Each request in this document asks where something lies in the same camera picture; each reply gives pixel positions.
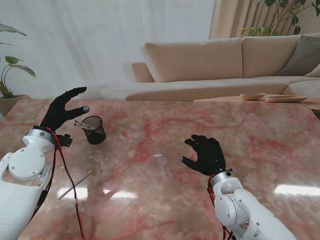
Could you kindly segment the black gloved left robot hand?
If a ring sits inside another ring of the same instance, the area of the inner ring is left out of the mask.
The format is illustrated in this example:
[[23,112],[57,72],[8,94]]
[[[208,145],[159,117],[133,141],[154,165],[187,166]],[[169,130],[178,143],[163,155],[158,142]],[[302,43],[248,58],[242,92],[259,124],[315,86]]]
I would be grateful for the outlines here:
[[66,104],[74,97],[84,93],[87,87],[77,87],[66,91],[56,97],[49,105],[49,108],[40,124],[42,129],[49,128],[53,132],[59,129],[66,121],[75,119],[89,112],[88,106],[82,106],[72,110],[66,110]]

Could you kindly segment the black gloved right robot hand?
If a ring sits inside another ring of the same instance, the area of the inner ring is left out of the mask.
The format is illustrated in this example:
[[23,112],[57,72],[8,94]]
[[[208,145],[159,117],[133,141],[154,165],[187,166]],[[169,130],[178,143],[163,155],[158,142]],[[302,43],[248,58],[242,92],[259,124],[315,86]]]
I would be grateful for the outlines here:
[[212,176],[226,170],[226,161],[220,143],[215,138],[204,135],[191,135],[184,141],[197,154],[197,160],[182,156],[180,161],[188,168],[205,176]]

